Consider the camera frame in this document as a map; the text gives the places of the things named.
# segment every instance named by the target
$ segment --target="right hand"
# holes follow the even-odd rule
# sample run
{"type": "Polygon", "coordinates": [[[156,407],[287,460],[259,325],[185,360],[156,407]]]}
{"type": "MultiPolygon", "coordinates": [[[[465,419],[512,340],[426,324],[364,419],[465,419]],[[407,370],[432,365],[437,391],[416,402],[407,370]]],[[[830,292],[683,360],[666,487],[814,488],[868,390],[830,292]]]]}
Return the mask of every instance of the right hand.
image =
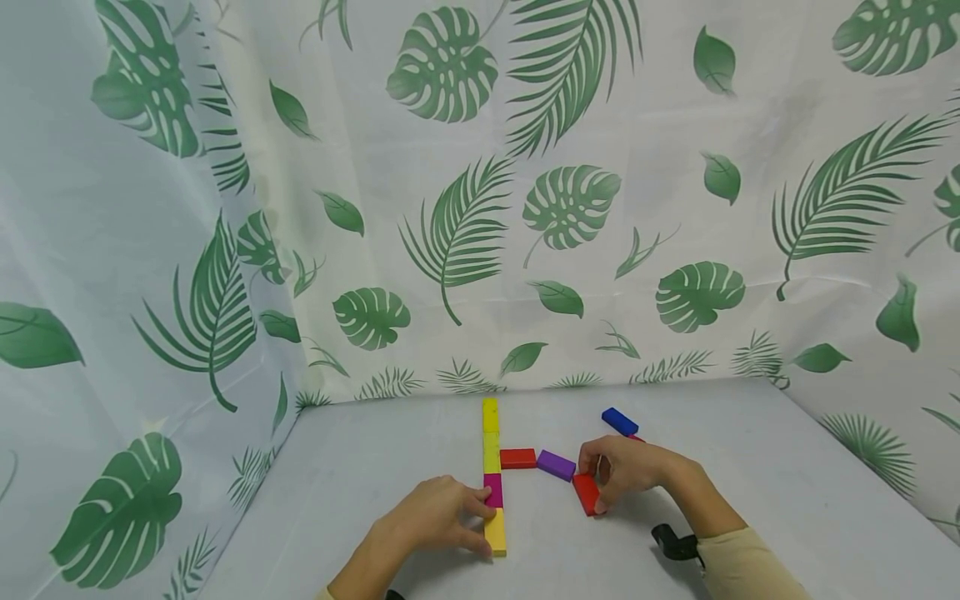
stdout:
{"type": "Polygon", "coordinates": [[[662,486],[675,469],[689,462],[658,445],[611,435],[580,446],[578,469],[591,475],[599,469],[600,497],[593,510],[602,515],[624,492],[662,486]]]}

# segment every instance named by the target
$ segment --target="blue block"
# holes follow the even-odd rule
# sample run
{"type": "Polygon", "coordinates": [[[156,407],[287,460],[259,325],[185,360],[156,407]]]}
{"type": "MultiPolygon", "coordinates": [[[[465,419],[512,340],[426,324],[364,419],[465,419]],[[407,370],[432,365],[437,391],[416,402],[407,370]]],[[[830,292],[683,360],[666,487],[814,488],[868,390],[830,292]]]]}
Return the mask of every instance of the blue block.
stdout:
{"type": "Polygon", "coordinates": [[[623,413],[615,408],[608,408],[603,412],[601,418],[613,429],[616,429],[620,435],[633,436],[640,430],[640,426],[627,419],[623,413]]]}

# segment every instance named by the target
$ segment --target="toy block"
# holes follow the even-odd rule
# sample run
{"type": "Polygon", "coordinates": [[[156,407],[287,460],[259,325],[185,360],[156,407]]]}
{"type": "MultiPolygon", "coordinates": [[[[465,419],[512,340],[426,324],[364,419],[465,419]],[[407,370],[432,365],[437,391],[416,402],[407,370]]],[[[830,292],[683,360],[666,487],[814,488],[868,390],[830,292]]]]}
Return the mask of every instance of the toy block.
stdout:
{"type": "Polygon", "coordinates": [[[622,436],[629,437],[635,435],[636,432],[640,430],[639,425],[627,419],[623,413],[615,408],[608,408],[600,418],[606,421],[607,425],[616,429],[622,436]]]}
{"type": "Polygon", "coordinates": [[[577,466],[566,460],[563,456],[557,456],[553,452],[546,450],[540,451],[540,457],[537,459],[537,468],[560,477],[564,481],[569,481],[573,477],[577,466]]]}
{"type": "Polygon", "coordinates": [[[493,549],[494,556],[507,556],[507,532],[503,523],[503,509],[496,509],[496,515],[484,523],[483,536],[493,549]]]}
{"type": "Polygon", "coordinates": [[[483,472],[500,472],[500,434],[483,434],[483,472]]]}
{"type": "Polygon", "coordinates": [[[593,507],[596,506],[597,498],[600,497],[600,490],[597,488],[597,482],[593,481],[593,475],[589,473],[574,475],[573,489],[580,496],[580,505],[584,507],[587,516],[596,516],[593,507]]]}
{"type": "Polygon", "coordinates": [[[500,417],[497,415],[496,398],[483,399],[483,431],[484,433],[500,432],[500,417]]]}
{"type": "Polygon", "coordinates": [[[490,486],[492,490],[490,497],[484,502],[487,506],[495,509],[503,508],[503,483],[500,480],[500,473],[484,473],[483,486],[490,486]]]}
{"type": "Polygon", "coordinates": [[[501,468],[537,468],[537,452],[533,448],[500,450],[501,468]]]}

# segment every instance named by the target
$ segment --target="red block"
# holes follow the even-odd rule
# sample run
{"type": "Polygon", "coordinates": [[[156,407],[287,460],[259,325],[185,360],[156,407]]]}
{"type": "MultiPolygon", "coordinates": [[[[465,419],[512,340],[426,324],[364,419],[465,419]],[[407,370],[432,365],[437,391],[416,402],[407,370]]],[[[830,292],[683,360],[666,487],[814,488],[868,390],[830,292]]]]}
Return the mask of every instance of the red block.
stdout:
{"type": "Polygon", "coordinates": [[[537,468],[537,453],[533,448],[501,449],[500,468],[537,468]]]}
{"type": "Polygon", "coordinates": [[[593,507],[596,506],[597,498],[600,497],[600,490],[597,489],[597,483],[593,481],[593,475],[589,473],[574,475],[573,489],[580,496],[580,504],[584,507],[587,516],[596,516],[593,507]]]}

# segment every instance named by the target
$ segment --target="table surface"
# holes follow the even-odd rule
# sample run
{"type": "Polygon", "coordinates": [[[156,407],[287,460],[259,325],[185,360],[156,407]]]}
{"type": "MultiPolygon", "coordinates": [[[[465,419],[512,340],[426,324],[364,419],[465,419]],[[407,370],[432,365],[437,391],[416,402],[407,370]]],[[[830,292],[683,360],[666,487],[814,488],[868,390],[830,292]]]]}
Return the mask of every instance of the table surface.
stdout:
{"type": "MultiPolygon", "coordinates": [[[[780,391],[757,380],[508,393],[501,447],[576,460],[610,434],[615,406],[639,436],[710,473],[814,598],[951,598],[960,548],[780,391]]],[[[480,486],[481,398],[352,402],[304,413],[233,534],[202,600],[307,600],[371,522],[421,479],[480,486]]],[[[700,567],[664,559],[650,537],[689,528],[660,490],[584,515],[573,487],[536,469],[503,473],[508,556],[414,556],[394,588],[408,600],[708,598],[700,567]]]]}

